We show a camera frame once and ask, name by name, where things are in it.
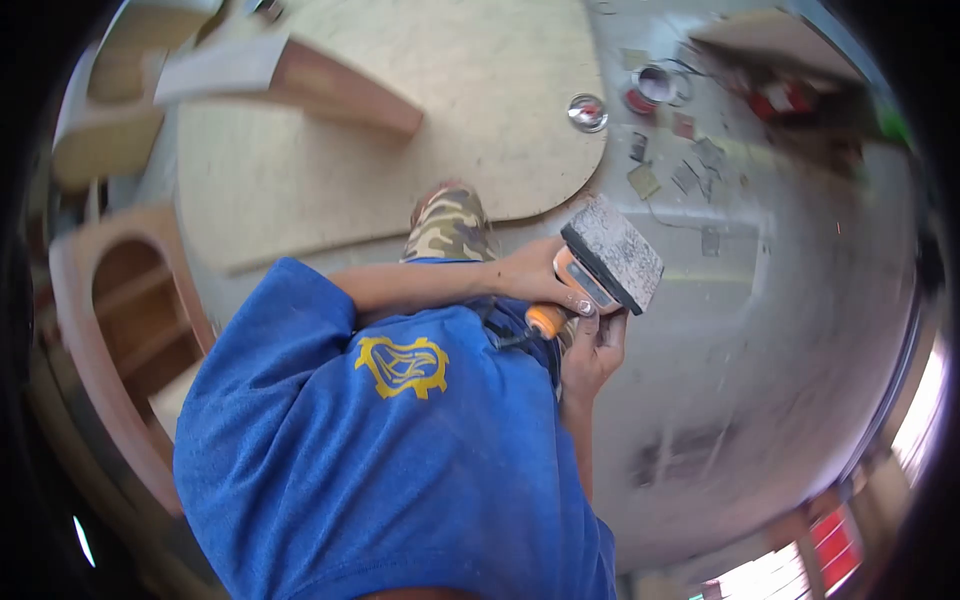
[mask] orange sander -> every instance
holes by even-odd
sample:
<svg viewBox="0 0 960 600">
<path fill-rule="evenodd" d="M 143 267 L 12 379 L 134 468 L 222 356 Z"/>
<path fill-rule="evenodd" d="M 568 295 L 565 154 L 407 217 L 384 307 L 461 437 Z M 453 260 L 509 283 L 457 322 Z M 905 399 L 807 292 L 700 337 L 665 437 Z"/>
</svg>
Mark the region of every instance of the orange sander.
<svg viewBox="0 0 960 600">
<path fill-rule="evenodd" d="M 602 196 L 561 230 L 566 245 L 553 259 L 557 278 L 586 294 L 601 315 L 621 307 L 635 315 L 647 310 L 663 276 L 663 261 L 640 232 Z M 552 340 L 576 317 L 558 304 L 539 302 L 527 309 L 523 335 L 502 340 L 500 348 L 533 337 Z"/>
</svg>

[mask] person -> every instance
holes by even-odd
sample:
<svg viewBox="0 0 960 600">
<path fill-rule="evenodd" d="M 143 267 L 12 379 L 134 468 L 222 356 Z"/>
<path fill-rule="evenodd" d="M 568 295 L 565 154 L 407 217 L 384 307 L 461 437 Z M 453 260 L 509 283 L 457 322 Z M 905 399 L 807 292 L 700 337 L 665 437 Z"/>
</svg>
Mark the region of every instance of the person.
<svg viewBox="0 0 960 600">
<path fill-rule="evenodd" d="M 200 547 L 234 598 L 614 598 L 591 415 L 626 313 L 556 279 L 559 235 L 498 259 L 464 184 L 411 222 L 400 263 L 281 258 L 206 356 L 174 450 Z M 497 349 L 538 300 L 575 333 Z"/>
</svg>

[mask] wooden shelf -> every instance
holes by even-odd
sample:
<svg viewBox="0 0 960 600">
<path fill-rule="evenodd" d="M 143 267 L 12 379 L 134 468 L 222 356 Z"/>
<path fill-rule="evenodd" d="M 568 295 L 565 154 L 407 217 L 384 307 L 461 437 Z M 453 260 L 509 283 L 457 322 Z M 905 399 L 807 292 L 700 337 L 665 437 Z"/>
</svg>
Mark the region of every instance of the wooden shelf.
<svg viewBox="0 0 960 600">
<path fill-rule="evenodd" d="M 134 371 L 146 365 L 150 359 L 167 349 L 186 333 L 193 333 L 193 326 L 188 321 L 177 322 L 161 331 L 150 342 L 117 363 L 117 372 L 120 374 L 120 378 L 129 377 Z"/>
<path fill-rule="evenodd" d="M 94 302 L 93 312 L 97 314 L 98 318 L 103 318 L 120 306 L 143 296 L 172 278 L 173 274 L 170 273 L 170 268 L 166 264 L 160 264 L 110 291 L 101 300 Z"/>
</svg>

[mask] sanding pad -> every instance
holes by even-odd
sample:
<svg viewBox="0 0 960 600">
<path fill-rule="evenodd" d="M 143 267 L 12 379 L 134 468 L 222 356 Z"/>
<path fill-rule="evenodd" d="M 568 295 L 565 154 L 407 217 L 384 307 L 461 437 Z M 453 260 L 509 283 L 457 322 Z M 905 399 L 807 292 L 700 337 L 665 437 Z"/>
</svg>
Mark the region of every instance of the sanding pad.
<svg viewBox="0 0 960 600">
<path fill-rule="evenodd" d="M 623 214 L 600 196 L 561 230 L 573 255 L 613 298 L 635 315 L 646 312 L 663 261 Z"/>
</svg>

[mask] arched wooden frame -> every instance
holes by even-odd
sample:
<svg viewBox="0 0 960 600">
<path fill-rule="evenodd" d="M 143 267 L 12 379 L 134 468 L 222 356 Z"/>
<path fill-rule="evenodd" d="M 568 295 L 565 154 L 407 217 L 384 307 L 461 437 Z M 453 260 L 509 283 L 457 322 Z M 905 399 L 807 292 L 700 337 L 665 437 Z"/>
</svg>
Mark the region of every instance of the arched wooden frame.
<svg viewBox="0 0 960 600">
<path fill-rule="evenodd" d="M 144 273 L 95 299 L 98 269 L 111 251 L 128 243 L 151 247 L 162 264 L 151 267 L 149 262 L 145 263 Z M 164 269 L 169 272 L 166 278 Z M 138 409 L 129 391 L 132 373 L 148 367 L 152 357 L 159 356 L 169 345 L 180 343 L 184 339 L 182 336 L 192 334 L 186 340 L 195 342 L 202 355 L 209 352 L 215 340 L 190 276 L 173 206 L 130 208 L 97 225 L 80 228 L 57 239 L 50 248 L 50 275 L 62 339 L 97 415 L 121 455 L 156 500 L 170 514 L 181 514 L 180 498 L 173 482 L 173 446 L 156 420 L 149 424 L 144 421 L 144 411 L 150 410 L 149 402 L 146 408 L 142 406 L 146 398 L 138 398 L 141 403 Z M 118 365 L 116 339 L 111 343 L 109 336 L 105 337 L 102 322 L 110 319 L 112 310 L 122 310 L 126 313 L 125 318 L 135 319 L 137 300 L 151 295 L 156 296 L 150 300 L 156 308 L 157 298 L 165 292 L 161 289 L 164 286 L 171 286 L 176 291 L 174 300 L 179 301 L 179 306 L 172 305 L 178 317 L 174 328 L 160 331 L 152 347 L 150 343 L 141 345 L 131 351 L 127 365 L 123 360 Z M 132 306 L 117 308 L 125 304 Z M 137 327 L 135 320 L 126 323 L 133 329 Z M 155 388 L 156 382 L 151 383 L 151 389 Z"/>
</svg>

